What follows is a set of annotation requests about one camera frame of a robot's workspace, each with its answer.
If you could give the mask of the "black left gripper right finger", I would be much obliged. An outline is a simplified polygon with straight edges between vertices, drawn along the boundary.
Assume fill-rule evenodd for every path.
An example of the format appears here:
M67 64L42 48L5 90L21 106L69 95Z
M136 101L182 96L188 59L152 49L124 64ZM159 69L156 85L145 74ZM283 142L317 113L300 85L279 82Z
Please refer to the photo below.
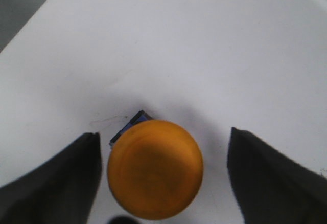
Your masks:
M232 128L227 169L244 223L326 223L326 178Z

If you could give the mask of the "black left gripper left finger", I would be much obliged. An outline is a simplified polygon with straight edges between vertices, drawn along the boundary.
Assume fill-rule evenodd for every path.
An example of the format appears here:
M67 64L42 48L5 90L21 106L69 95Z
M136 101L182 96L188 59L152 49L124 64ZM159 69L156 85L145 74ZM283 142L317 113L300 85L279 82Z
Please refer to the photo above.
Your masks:
M1 187L1 223L87 223L102 175L99 133Z

